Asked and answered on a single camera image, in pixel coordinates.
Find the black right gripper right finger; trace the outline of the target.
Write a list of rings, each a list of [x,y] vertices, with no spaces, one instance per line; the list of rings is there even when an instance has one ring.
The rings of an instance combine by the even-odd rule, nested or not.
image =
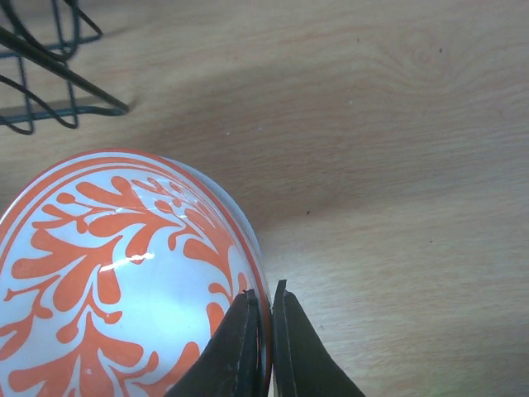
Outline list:
[[[332,359],[286,280],[278,282],[272,314],[276,396],[364,394]]]

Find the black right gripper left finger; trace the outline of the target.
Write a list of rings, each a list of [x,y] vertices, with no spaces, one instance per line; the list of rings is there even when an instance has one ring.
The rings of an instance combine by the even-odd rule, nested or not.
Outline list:
[[[238,294],[198,360],[167,396],[257,396],[259,313],[255,292]]]

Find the orange floral white bowl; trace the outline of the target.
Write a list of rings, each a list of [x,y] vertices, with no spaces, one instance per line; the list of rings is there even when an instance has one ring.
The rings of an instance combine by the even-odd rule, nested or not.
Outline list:
[[[235,200],[166,157],[73,155],[1,217],[1,393],[161,396],[247,290],[259,302],[255,393],[264,396],[269,289]]]

